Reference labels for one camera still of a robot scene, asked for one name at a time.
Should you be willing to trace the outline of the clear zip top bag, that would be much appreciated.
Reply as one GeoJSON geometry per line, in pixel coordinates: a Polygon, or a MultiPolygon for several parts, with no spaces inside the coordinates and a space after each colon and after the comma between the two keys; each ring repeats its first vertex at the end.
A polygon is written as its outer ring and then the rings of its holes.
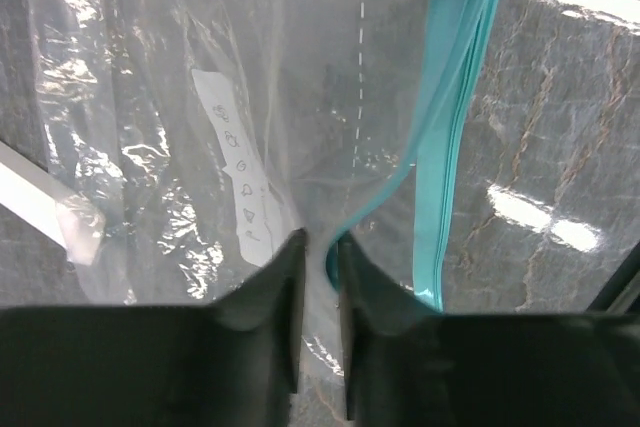
{"type": "Polygon", "coordinates": [[[442,305],[461,130],[499,0],[29,0],[56,217],[96,304],[205,303],[306,230],[308,375],[337,243],[442,305]]]}

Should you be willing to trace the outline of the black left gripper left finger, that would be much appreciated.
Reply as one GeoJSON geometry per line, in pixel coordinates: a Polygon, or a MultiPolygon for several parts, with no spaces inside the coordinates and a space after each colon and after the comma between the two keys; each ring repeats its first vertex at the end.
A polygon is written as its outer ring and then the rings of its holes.
{"type": "Polygon", "coordinates": [[[1,312],[5,426],[285,426],[298,388],[306,233],[210,304],[1,312]]]}

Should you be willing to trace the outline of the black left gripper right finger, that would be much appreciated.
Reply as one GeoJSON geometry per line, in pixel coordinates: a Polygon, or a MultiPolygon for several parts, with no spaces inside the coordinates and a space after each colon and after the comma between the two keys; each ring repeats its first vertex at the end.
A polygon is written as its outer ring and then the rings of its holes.
{"type": "Polygon", "coordinates": [[[352,239],[337,247],[347,418],[357,426],[635,426],[639,254],[583,312],[441,314],[352,239]]]}

